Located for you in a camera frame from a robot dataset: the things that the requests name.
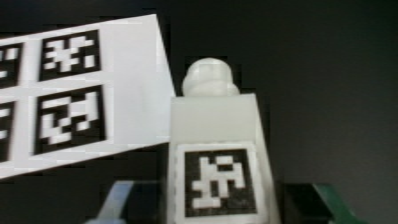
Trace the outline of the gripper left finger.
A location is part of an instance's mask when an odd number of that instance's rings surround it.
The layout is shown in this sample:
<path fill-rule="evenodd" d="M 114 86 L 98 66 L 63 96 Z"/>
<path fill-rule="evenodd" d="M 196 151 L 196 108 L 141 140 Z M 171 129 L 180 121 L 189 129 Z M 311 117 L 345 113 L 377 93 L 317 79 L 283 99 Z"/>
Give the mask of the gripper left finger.
<path fill-rule="evenodd" d="M 118 180 L 100 212 L 86 224 L 164 224 L 162 190 L 157 181 Z"/>

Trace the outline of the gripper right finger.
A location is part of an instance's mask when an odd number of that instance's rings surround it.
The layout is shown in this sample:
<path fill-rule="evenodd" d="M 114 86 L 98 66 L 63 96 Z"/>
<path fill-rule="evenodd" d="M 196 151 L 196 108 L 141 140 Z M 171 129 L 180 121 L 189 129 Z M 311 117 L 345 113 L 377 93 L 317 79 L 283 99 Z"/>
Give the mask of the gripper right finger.
<path fill-rule="evenodd" d="M 370 224 L 326 183 L 283 184 L 281 218 L 283 224 Z"/>

